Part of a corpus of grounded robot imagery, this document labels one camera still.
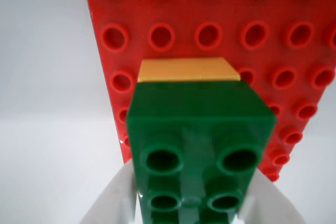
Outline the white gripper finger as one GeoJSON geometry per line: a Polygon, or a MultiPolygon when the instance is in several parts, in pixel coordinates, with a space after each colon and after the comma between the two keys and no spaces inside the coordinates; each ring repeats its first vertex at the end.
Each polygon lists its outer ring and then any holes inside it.
{"type": "Polygon", "coordinates": [[[237,218],[244,223],[305,223],[291,201],[258,169],[254,172],[237,218]]]}
{"type": "Polygon", "coordinates": [[[126,162],[99,195],[81,223],[134,223],[136,200],[133,162],[126,162]]]}

